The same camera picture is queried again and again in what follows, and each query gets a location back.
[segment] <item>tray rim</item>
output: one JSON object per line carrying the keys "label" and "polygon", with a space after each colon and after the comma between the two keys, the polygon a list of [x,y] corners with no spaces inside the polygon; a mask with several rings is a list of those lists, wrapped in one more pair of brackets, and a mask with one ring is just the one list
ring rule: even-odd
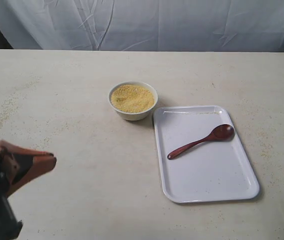
{"label": "tray rim", "polygon": [[251,165],[251,162],[246,154],[246,151],[243,147],[242,141],[239,138],[237,132],[235,132],[235,134],[237,135],[238,139],[239,139],[239,143],[240,143],[240,148],[241,150],[244,152],[246,159],[249,163],[249,166],[251,167],[251,172],[252,172],[252,176],[253,176],[253,180],[254,180],[254,186],[255,186],[255,191],[252,192],[251,195],[246,196],[246,197],[236,197],[236,198],[229,198],[229,199],[220,199],[220,200],[179,200],[177,198],[175,198],[174,196],[172,196],[166,188],[166,184],[165,184],[165,177],[164,177],[164,167],[163,167],[163,162],[162,162],[162,154],[161,154],[161,150],[160,150],[160,143],[159,143],[159,134],[158,134],[158,125],[156,124],[156,116],[159,114],[159,112],[161,110],[169,110],[169,109],[186,109],[186,108],[220,108],[222,109],[222,111],[224,111],[224,114],[226,115],[226,117],[228,118],[228,120],[232,123],[233,127],[234,127],[234,123],[228,113],[228,111],[219,106],[219,105],[193,105],[193,106],[163,106],[163,107],[159,107],[154,111],[154,115],[153,115],[153,120],[154,120],[154,131],[155,131],[155,138],[156,138],[156,147],[157,147],[157,155],[158,155],[158,160],[159,160],[159,168],[160,168],[160,175],[161,175],[161,185],[162,185],[162,190],[164,195],[170,199],[172,202],[177,203],[177,204],[190,204],[190,203],[209,203],[209,202],[226,202],[226,201],[236,201],[236,200],[249,200],[249,199],[253,199],[254,197],[256,197],[259,194],[260,191],[260,185],[259,182],[257,180],[257,177],[255,175],[254,169]]}

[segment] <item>white cloth backdrop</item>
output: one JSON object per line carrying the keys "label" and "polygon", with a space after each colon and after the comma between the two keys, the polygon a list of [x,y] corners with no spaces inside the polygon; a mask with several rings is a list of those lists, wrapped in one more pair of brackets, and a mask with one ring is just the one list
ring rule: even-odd
{"label": "white cloth backdrop", "polygon": [[16,49],[284,52],[284,0],[0,0]]}

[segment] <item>robotic arm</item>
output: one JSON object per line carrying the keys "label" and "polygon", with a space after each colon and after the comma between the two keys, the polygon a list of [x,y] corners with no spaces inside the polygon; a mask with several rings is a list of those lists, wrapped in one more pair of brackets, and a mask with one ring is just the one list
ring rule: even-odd
{"label": "robotic arm", "polygon": [[31,180],[53,170],[56,161],[50,152],[0,141],[0,240],[16,239],[23,226],[16,220],[7,198]]}

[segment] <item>tabletop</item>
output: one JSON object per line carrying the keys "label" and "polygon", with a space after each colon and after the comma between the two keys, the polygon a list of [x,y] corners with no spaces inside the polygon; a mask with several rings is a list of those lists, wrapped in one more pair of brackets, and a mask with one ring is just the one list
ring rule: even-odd
{"label": "tabletop", "polygon": [[[252,200],[178,205],[163,194],[151,116],[119,118],[117,83],[158,107],[230,113],[260,184]],[[56,168],[10,197],[23,240],[284,240],[284,53],[0,50],[0,139]]]}

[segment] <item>white bowl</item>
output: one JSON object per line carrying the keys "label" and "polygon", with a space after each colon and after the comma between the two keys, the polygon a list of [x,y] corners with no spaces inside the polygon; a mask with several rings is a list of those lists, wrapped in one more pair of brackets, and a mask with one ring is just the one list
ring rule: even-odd
{"label": "white bowl", "polygon": [[[111,97],[112,97],[112,94],[115,91],[115,89],[117,89],[118,87],[120,87],[122,85],[136,85],[136,86],[141,86],[141,87],[148,89],[153,94],[154,105],[146,111],[137,112],[137,113],[129,113],[129,112],[124,112],[124,111],[118,110],[116,107],[113,106],[112,101],[111,101]],[[145,118],[147,115],[149,115],[149,113],[155,107],[155,105],[157,104],[157,101],[158,101],[158,95],[157,95],[156,90],[151,85],[149,85],[147,83],[139,82],[139,81],[127,81],[127,82],[122,82],[120,84],[117,84],[115,87],[112,88],[112,90],[108,94],[108,102],[110,103],[112,108],[118,113],[119,116],[121,116],[121,118],[128,120],[128,121],[137,121],[137,120],[141,120],[141,119]]]}

